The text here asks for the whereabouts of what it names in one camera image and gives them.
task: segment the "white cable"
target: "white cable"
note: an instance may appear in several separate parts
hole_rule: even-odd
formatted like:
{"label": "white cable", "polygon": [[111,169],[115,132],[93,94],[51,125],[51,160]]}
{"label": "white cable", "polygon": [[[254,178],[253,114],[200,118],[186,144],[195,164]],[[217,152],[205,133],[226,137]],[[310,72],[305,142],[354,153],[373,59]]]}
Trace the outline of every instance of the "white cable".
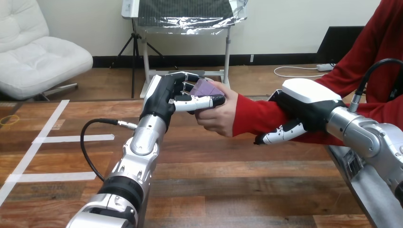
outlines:
{"label": "white cable", "polygon": [[276,68],[276,69],[274,70],[274,73],[275,73],[277,76],[280,76],[280,77],[321,77],[321,76],[323,76],[323,75],[315,75],[315,76],[287,76],[287,75],[279,75],[279,74],[276,73],[276,70],[281,69],[281,68],[295,68],[295,69],[303,69],[303,70],[317,70],[317,67],[315,67],[315,68],[303,68],[303,67],[297,67],[297,66],[281,66],[281,67],[278,67],[278,68]]}

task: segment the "red sleeve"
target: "red sleeve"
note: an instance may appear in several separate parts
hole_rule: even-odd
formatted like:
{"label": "red sleeve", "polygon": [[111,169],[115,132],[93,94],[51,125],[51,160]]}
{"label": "red sleeve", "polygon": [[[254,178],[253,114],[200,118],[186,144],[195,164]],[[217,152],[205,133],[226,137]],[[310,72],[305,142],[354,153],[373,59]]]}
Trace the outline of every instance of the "red sleeve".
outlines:
{"label": "red sleeve", "polygon": [[[403,129],[403,95],[388,103],[360,104],[360,115],[372,118],[380,123],[394,124]],[[252,101],[242,95],[238,96],[237,110],[233,125],[233,136],[242,133],[255,135],[271,132],[289,119],[286,114],[270,101]],[[317,143],[343,146],[343,142],[328,133],[306,133],[296,139],[296,142]]]}
{"label": "red sleeve", "polygon": [[316,82],[326,86],[341,97],[358,88],[363,75],[375,62],[381,41],[394,11],[396,0],[382,0],[372,18],[355,41],[347,55],[329,74]]}

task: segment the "tripod stand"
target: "tripod stand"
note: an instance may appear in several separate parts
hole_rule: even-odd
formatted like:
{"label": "tripod stand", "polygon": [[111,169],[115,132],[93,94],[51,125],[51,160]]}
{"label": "tripod stand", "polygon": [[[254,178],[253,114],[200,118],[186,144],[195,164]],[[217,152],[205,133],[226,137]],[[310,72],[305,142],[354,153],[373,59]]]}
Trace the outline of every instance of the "tripod stand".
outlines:
{"label": "tripod stand", "polygon": [[[112,62],[111,66],[110,66],[109,68],[114,68],[115,62],[117,62],[117,61],[120,59],[120,57],[121,57],[123,51],[126,49],[126,47],[129,45],[130,41],[132,41],[132,39],[133,39],[132,98],[134,98],[134,71],[135,71],[135,68],[136,68],[136,60],[138,61],[138,59],[139,59],[139,57],[140,57],[140,53],[139,53],[139,50],[138,50],[137,40],[138,40],[138,39],[141,40],[142,37],[141,37],[141,36],[137,33],[137,31],[136,31],[136,25],[135,25],[135,22],[134,22],[134,19],[133,19],[133,18],[132,18],[132,27],[133,27],[133,33],[131,34],[129,40],[126,42],[125,46],[124,46],[123,49],[120,51],[119,55],[117,55],[115,61]],[[151,44],[149,44],[149,43],[147,42],[147,45],[148,45],[152,50],[154,50],[162,59],[164,58],[164,56],[163,56],[157,49],[155,49]]]}

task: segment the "white chair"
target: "white chair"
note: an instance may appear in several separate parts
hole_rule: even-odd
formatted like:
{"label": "white chair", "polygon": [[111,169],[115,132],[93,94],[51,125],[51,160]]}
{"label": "white chair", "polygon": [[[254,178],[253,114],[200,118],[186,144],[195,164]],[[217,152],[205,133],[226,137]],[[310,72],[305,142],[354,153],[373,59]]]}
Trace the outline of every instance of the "white chair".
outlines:
{"label": "white chair", "polygon": [[92,68],[80,46],[49,37],[36,0],[0,0],[0,91],[17,100],[76,87],[49,90]]}

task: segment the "purple card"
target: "purple card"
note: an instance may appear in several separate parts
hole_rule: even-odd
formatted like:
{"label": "purple card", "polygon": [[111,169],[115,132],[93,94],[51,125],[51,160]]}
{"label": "purple card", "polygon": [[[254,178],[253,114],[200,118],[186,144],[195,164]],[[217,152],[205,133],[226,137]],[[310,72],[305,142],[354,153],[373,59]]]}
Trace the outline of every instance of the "purple card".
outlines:
{"label": "purple card", "polygon": [[190,91],[190,95],[193,96],[208,96],[208,95],[223,95],[224,93],[217,89],[213,84],[207,80],[200,79],[194,85],[194,88]]}

